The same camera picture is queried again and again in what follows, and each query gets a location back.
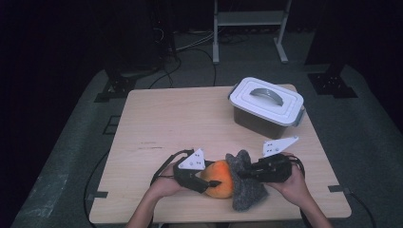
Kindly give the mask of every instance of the floor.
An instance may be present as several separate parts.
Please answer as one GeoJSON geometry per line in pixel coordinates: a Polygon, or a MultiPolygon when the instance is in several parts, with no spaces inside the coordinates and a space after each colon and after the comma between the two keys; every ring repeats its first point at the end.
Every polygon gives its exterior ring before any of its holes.
{"type": "MultiPolygon", "coordinates": [[[[341,78],[357,98],[318,95],[308,74],[326,66],[305,66],[313,32],[286,32],[283,45],[289,58],[279,61],[275,33],[234,35],[220,46],[221,61],[213,65],[211,42],[186,48],[178,60],[167,58],[165,70],[140,79],[135,89],[233,86],[253,76],[273,84],[292,84],[304,98],[320,142],[343,187],[349,188],[372,212],[377,227],[403,227],[403,137],[389,119],[364,78],[346,66],[341,78]]],[[[177,48],[202,36],[177,34],[177,48]]],[[[72,112],[48,162],[12,227],[124,227],[90,224],[87,213],[113,143],[125,99],[94,103],[107,82],[104,71],[94,75],[72,112]]],[[[332,219],[335,227],[371,227],[365,208],[351,196],[349,218],[332,219]]],[[[284,227],[304,227],[301,220],[284,227]]]]}

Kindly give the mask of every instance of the white storage container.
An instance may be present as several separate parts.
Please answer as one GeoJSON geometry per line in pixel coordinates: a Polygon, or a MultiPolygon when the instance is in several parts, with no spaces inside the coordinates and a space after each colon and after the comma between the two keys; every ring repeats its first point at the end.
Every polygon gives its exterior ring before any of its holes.
{"type": "Polygon", "coordinates": [[[305,113],[301,95],[252,77],[235,85],[229,100],[237,124],[271,139],[279,139],[289,126],[298,126],[305,113]]]}

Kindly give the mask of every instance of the person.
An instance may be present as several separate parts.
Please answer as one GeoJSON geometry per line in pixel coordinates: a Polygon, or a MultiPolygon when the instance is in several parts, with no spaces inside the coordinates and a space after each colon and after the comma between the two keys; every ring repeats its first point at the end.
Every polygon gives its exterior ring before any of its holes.
{"type": "MultiPolygon", "coordinates": [[[[174,163],[169,164],[161,173],[161,176],[172,176],[173,165],[174,163]]],[[[309,192],[302,172],[296,164],[293,163],[292,175],[285,182],[269,182],[265,184],[279,191],[286,200],[299,207],[311,223],[312,227],[333,227],[309,192]]],[[[144,193],[144,196],[133,213],[133,216],[126,224],[126,228],[146,228],[153,217],[155,206],[160,199],[186,190],[189,189],[181,187],[175,179],[157,178],[144,193]]]]}

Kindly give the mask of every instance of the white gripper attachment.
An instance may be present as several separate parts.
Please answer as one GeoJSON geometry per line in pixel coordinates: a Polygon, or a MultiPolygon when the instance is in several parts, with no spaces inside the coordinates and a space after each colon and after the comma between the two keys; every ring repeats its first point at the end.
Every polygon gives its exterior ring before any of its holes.
{"type": "Polygon", "coordinates": [[[180,169],[194,169],[204,170],[204,152],[202,149],[198,149],[195,153],[191,154],[187,159],[179,164],[180,169]]]}
{"type": "Polygon", "coordinates": [[[294,136],[286,139],[266,141],[263,145],[263,157],[269,157],[282,152],[288,146],[298,141],[299,137],[294,136]]]}

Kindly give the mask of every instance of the gray container handle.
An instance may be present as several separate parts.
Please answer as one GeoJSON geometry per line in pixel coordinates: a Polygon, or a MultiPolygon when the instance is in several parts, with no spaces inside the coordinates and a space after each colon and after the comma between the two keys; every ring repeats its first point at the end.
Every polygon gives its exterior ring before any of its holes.
{"type": "Polygon", "coordinates": [[[282,98],[276,92],[268,88],[255,88],[249,94],[273,99],[279,106],[282,106],[284,104],[282,98]]]}

